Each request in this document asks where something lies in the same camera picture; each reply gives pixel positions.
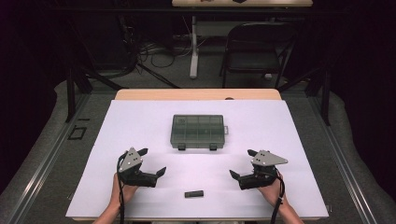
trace desk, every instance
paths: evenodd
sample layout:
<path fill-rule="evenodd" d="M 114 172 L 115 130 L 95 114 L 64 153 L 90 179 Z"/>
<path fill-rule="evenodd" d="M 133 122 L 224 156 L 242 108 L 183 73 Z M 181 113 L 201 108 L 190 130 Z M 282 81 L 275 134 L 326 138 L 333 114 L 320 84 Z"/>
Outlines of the desk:
<path fill-rule="evenodd" d="M 311 7 L 313 4 L 312 0 L 247 0 L 244 3 L 236 3 L 233 0 L 173 0 L 172 5 L 174 7 Z M 228 31 L 234 26 L 232 24 L 223 23 L 222 26 L 226 25 L 227 28 L 211 29 L 212 35 L 219 35 L 217 30 L 223 32 L 220 35 L 227 35 Z M 191 69 L 190 78 L 197 78 L 198 76 L 198 48 L 197 48 L 197 20 L 195 16 L 192 16 L 191 23 L 191 36 L 192 36 L 192 56 L 191 56 Z"/>
<path fill-rule="evenodd" d="M 174 114 L 222 114 L 230 130 L 224 148 L 172 148 Z M 148 148 L 143 172 L 167 169 L 155 189 L 137 191 L 126 205 L 126 219 L 269 219 L 272 206 L 256 189 L 241 190 L 229 173 L 230 169 L 241 175 L 251 172 L 249 148 L 268 149 L 289 160 L 277 168 L 285 178 L 288 199 L 302 218 L 328 216 L 290 112 L 275 90 L 120 91 L 107 111 L 67 217 L 84 220 L 101 214 L 118 157 L 130 147 Z M 185 191 L 197 189 L 205 192 L 203 198 L 184 198 Z"/>

